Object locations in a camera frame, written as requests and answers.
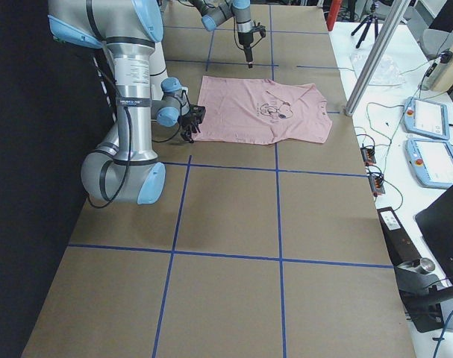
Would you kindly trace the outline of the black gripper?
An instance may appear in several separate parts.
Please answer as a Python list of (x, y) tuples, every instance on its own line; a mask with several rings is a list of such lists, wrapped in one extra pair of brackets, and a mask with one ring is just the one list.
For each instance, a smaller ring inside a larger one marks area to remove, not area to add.
[[(253, 67), (252, 48), (266, 36), (266, 27), (259, 22), (242, 22), (236, 24), (236, 31), (237, 47), (244, 51), (247, 66), (251, 69)], [(255, 34), (260, 35), (258, 41), (254, 41)]]
[(199, 126), (203, 122), (205, 114), (205, 107), (193, 105), (186, 114), (178, 117), (178, 124), (181, 127), (181, 138), (185, 142), (195, 142), (193, 134), (199, 134), (201, 132)]

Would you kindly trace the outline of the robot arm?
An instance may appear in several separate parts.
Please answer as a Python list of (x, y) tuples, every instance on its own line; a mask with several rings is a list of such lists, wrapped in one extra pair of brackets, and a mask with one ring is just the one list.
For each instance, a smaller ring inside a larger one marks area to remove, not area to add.
[(266, 27), (252, 19), (251, 2), (247, 0), (220, 1), (218, 5), (203, 0), (189, 0), (200, 14), (204, 28), (211, 32), (229, 19), (234, 20), (234, 43), (241, 50), (249, 69), (253, 68), (253, 48), (266, 37)]
[(206, 109), (190, 102), (164, 65), (163, 23), (156, 1), (50, 1), (54, 37), (113, 58), (116, 122), (81, 167), (91, 198), (153, 204), (162, 191), (165, 165), (152, 148), (151, 124), (176, 126), (191, 142)]

